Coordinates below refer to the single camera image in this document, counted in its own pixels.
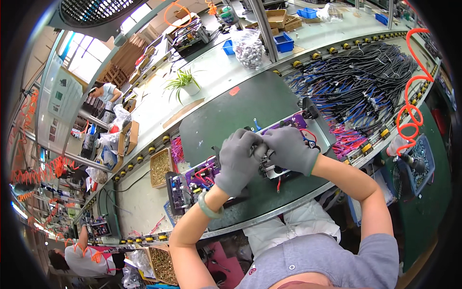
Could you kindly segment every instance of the brown hair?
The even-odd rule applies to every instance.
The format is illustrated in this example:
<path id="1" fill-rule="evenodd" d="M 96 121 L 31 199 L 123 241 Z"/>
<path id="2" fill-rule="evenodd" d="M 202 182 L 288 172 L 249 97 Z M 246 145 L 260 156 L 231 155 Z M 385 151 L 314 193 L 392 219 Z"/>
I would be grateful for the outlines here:
<path id="1" fill-rule="evenodd" d="M 48 251 L 48 258 L 50 259 L 51 265 L 56 270 L 63 270 L 66 272 L 70 269 L 69 265 L 66 262 L 66 259 L 64 259 L 64 257 L 60 254 L 56 253 L 54 250 Z"/>

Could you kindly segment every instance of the woman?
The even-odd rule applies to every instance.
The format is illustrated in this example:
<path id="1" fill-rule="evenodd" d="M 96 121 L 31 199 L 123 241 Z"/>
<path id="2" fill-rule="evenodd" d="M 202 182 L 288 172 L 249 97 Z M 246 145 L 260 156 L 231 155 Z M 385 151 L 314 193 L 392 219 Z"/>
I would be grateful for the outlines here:
<path id="1" fill-rule="evenodd" d="M 118 100 L 119 97 L 122 96 L 122 92 L 118 90 L 112 83 L 96 81 L 88 93 L 88 96 L 102 100 L 103 104 L 101 107 L 104 107 L 108 101 L 115 102 Z"/>
<path id="2" fill-rule="evenodd" d="M 249 155 L 253 145 L 258 146 Z M 323 230 L 318 224 L 307 235 L 297 234 L 295 228 L 286 238 L 274 239 L 269 232 L 276 232 L 278 226 L 260 228 L 260 239 L 256 229 L 249 236 L 249 243 L 252 251 L 256 248 L 261 252 L 237 288 L 394 288 L 399 270 L 398 246 L 380 187 L 360 170 L 306 146 L 299 130 L 292 127 L 269 130 L 263 136 L 239 129 L 224 141 L 220 151 L 221 173 L 215 178 L 215 185 L 199 196 L 198 203 L 175 225 L 170 236 L 170 252 L 180 287 L 217 288 L 195 243 L 211 218 L 222 216 L 226 200 L 237 196 L 257 173 L 267 148 L 274 151 L 268 157 L 275 165 L 325 178 L 360 202 L 359 253 L 344 250 L 334 238 L 336 231 Z M 302 231 L 307 232 L 310 223 L 299 223 L 304 227 Z"/>
<path id="3" fill-rule="evenodd" d="M 99 262 L 91 257 L 111 247 L 88 246 L 87 226 L 82 226 L 79 241 L 74 246 L 67 246 L 64 252 L 60 249 L 48 251 L 48 258 L 53 268 L 67 271 L 71 269 L 81 277 L 105 277 L 115 275 L 117 270 L 125 266 L 124 253 L 103 253 Z"/>

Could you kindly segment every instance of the bracelet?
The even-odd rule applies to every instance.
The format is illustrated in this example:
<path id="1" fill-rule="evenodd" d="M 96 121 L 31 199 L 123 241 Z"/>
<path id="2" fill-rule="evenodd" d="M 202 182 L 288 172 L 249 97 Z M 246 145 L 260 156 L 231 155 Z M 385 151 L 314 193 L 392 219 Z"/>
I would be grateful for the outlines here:
<path id="1" fill-rule="evenodd" d="M 223 214 L 225 212 L 223 206 L 221 206 L 220 209 L 218 209 L 218 213 L 215 213 L 205 203 L 205 194 L 206 193 L 203 191 L 198 198 L 199 208 L 202 210 L 202 212 L 204 212 L 204 214 L 210 219 L 219 219 L 223 217 Z"/>

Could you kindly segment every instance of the red sticker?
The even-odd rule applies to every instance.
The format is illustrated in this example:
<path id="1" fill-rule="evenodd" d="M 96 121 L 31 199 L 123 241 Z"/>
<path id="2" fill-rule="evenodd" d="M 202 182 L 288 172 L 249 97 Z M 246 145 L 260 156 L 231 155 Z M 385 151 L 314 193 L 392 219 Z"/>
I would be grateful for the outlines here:
<path id="1" fill-rule="evenodd" d="M 240 90 L 241 90 L 241 89 L 240 89 L 238 86 L 236 86 L 236 87 L 234 87 L 233 89 L 230 90 L 230 95 L 234 96 L 234 95 L 236 95 Z"/>

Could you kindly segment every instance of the hand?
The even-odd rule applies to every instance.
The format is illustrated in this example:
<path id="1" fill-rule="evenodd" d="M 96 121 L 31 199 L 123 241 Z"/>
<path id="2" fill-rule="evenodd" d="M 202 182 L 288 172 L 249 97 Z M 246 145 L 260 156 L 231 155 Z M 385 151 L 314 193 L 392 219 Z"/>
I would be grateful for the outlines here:
<path id="1" fill-rule="evenodd" d="M 257 148 L 250 152 L 253 145 Z M 238 129 L 223 142 L 220 151 L 221 173 L 215 178 L 215 184 L 230 197 L 237 197 L 242 189 L 258 171 L 267 147 L 261 136 Z"/>
<path id="2" fill-rule="evenodd" d="M 301 172 L 305 176 L 311 175 L 319 150 L 306 146 L 297 128 L 286 126 L 270 129 L 261 138 L 269 149 L 274 150 L 268 156 L 271 164 Z"/>

